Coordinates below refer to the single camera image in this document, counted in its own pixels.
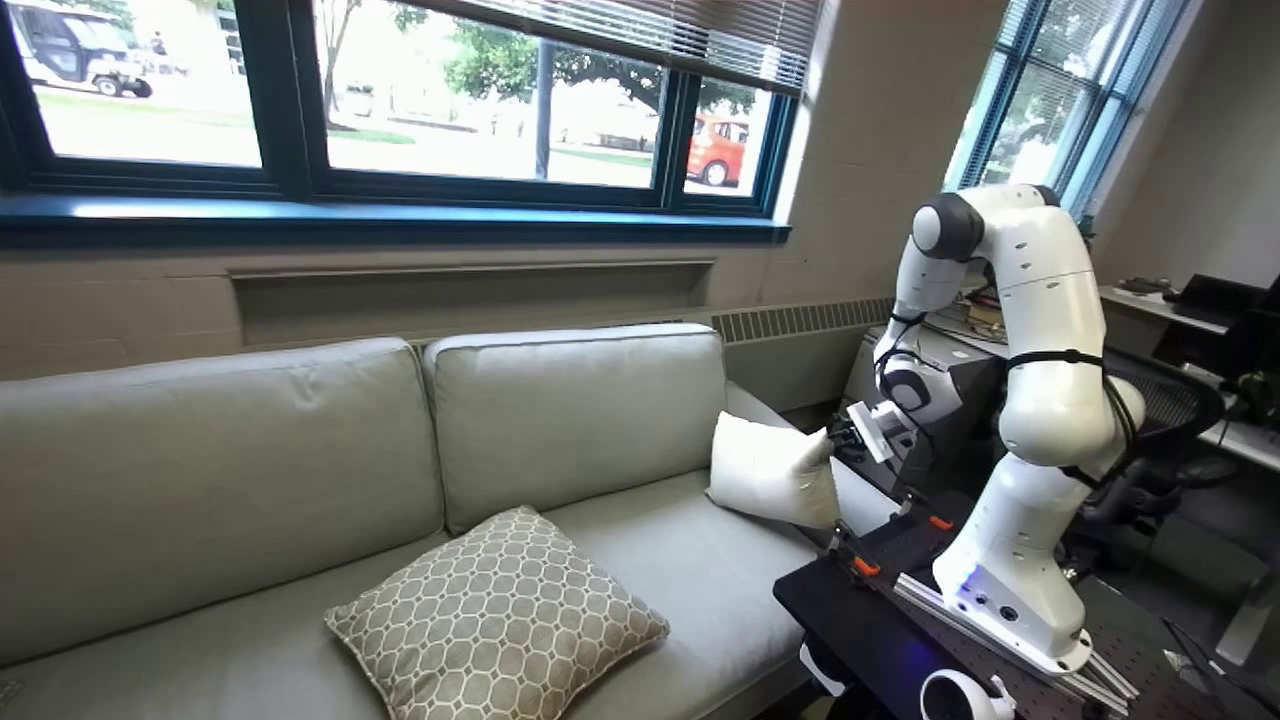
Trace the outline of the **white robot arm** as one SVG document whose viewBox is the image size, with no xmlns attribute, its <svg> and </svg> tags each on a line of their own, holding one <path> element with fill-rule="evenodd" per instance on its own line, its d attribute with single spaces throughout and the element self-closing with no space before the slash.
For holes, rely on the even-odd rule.
<svg viewBox="0 0 1280 720">
<path fill-rule="evenodd" d="M 975 186 L 933 196 L 910 228 L 883 335 L 877 404 L 847 409 L 877 459 L 961 404 L 921 352 L 924 319 L 951 306 L 972 262 L 994 265 L 1005 314 L 1005 457 L 956 542 L 933 562 L 937 609 L 1043 671 L 1091 655 L 1084 599 L 1058 547 L 1090 492 L 1124 457 L 1145 398 L 1103 370 L 1103 308 L 1072 214 L 1039 186 Z"/>
</svg>

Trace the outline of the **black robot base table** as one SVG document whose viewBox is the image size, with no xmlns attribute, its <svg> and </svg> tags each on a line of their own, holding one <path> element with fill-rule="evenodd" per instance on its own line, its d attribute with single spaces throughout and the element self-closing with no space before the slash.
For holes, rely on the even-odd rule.
<svg viewBox="0 0 1280 720">
<path fill-rule="evenodd" d="M 984 649 L 892 592 L 887 572 L 916 562 L 933 532 L 906 530 L 856 546 L 883 563 L 881 580 L 853 580 L 832 547 L 781 576 L 774 598 L 804 634 L 814 678 L 832 686 L 823 720 L 921 720 L 916 689 L 937 669 L 961 669 L 981 686 L 1005 679 L 1017 720 L 1280 720 L 1272 694 L 1213 669 L 1204 649 L 1113 584 L 1090 580 L 1091 640 L 1141 689 L 1124 715 L 1072 689 L 1047 686 L 1029 666 Z"/>
</svg>

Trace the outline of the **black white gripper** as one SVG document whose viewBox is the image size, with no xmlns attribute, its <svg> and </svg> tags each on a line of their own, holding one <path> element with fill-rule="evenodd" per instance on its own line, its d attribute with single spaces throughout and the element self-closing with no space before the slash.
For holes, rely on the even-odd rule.
<svg viewBox="0 0 1280 720">
<path fill-rule="evenodd" d="M 924 427 L 892 400 L 853 400 L 832 417 L 832 453 L 847 464 L 872 459 L 900 469 L 924 449 Z"/>
</svg>

